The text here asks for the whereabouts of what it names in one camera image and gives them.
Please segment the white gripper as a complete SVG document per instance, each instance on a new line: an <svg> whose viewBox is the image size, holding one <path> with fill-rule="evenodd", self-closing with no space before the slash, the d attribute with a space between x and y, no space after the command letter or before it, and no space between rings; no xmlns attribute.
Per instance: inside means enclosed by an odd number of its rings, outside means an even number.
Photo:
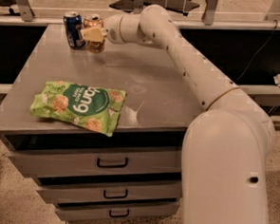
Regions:
<svg viewBox="0 0 280 224"><path fill-rule="evenodd" d="M122 17L113 15L103 20L103 28L105 31L106 39L111 43L120 43L120 21ZM100 27L84 28L81 30L81 35L87 42L101 43L104 41L103 30Z"/></svg>

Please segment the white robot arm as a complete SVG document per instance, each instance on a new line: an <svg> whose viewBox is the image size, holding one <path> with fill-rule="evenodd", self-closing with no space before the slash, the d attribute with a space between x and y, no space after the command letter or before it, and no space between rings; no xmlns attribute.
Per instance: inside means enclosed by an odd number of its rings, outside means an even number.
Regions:
<svg viewBox="0 0 280 224"><path fill-rule="evenodd" d="M84 28L90 42L155 44L166 51L203 112L182 144L183 224L270 224L265 162L275 141L270 117L182 36L161 6Z"/></svg>

